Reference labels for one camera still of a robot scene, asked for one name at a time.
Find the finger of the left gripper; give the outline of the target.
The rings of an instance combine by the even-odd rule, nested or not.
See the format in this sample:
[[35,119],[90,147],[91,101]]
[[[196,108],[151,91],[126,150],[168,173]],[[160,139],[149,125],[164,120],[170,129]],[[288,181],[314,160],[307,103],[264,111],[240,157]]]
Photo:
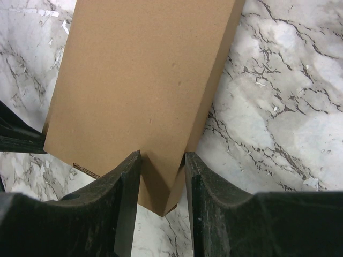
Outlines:
[[46,154],[46,136],[28,126],[1,102],[1,152]]

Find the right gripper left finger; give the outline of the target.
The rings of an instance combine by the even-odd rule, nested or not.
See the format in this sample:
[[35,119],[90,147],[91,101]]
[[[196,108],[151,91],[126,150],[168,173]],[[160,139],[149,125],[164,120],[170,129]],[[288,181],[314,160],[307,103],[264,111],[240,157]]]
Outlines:
[[1,193],[1,256],[130,256],[141,154],[58,201]]

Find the cardboard box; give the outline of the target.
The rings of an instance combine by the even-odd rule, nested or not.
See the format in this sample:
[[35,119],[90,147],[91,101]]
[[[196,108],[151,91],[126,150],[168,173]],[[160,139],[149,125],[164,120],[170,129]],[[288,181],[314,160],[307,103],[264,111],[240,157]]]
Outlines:
[[44,149],[93,177],[139,150],[138,202],[165,216],[203,132],[244,1],[77,1]]

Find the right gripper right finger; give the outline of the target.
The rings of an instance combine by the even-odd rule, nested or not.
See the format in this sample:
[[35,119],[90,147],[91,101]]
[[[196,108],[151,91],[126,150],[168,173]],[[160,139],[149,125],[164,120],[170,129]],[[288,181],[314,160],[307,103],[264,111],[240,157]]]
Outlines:
[[250,194],[185,155],[194,256],[342,256],[341,192]]

